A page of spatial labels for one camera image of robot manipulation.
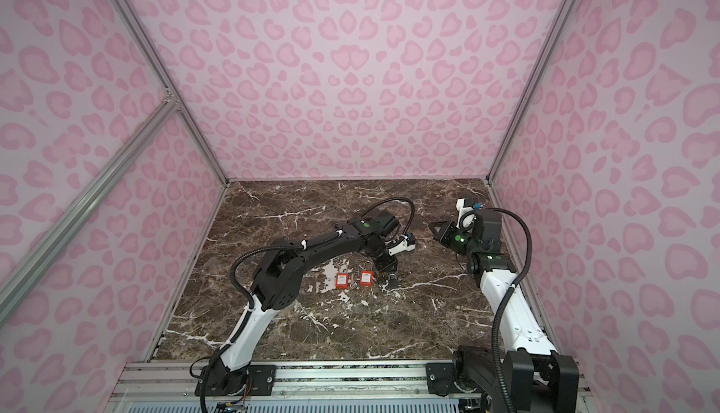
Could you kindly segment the red padlock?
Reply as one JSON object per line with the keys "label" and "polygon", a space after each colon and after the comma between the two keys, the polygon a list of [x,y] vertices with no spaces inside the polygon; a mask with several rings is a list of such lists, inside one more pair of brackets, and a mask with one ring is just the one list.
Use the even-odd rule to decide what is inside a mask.
{"label": "red padlock", "polygon": [[351,283],[350,274],[346,274],[346,272],[339,272],[336,275],[335,282],[336,289],[348,289]]}
{"label": "red padlock", "polygon": [[375,282],[375,274],[373,271],[361,271],[358,285],[362,287],[372,287]]}

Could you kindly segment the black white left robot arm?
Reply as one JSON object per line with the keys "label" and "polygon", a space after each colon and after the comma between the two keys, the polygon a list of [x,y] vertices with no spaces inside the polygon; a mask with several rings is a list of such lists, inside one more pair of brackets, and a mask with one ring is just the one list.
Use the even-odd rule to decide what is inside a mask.
{"label": "black white left robot arm", "polygon": [[230,280],[247,304],[228,339],[202,369],[195,395],[233,395],[249,388],[256,347],[275,316],[296,301],[311,270],[335,257],[359,253],[377,272],[395,272],[398,255],[416,248],[416,237],[408,230],[391,238],[398,228],[397,218],[383,211],[337,223],[309,240],[281,238],[239,257],[231,266]]}

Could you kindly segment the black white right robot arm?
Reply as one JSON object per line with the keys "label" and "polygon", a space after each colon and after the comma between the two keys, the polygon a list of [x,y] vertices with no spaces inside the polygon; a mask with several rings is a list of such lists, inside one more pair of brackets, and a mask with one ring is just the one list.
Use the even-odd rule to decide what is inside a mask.
{"label": "black white right robot arm", "polygon": [[[434,222],[429,228],[443,247],[466,260],[493,312],[490,345],[460,346],[453,354],[451,375],[427,375],[429,391],[476,394],[470,409],[481,412],[573,412],[578,406],[581,372],[576,361],[562,355],[521,289],[530,274],[534,243],[527,224],[514,212],[462,199],[457,220]],[[504,217],[515,220],[526,238],[524,262],[515,268],[502,252]]]}

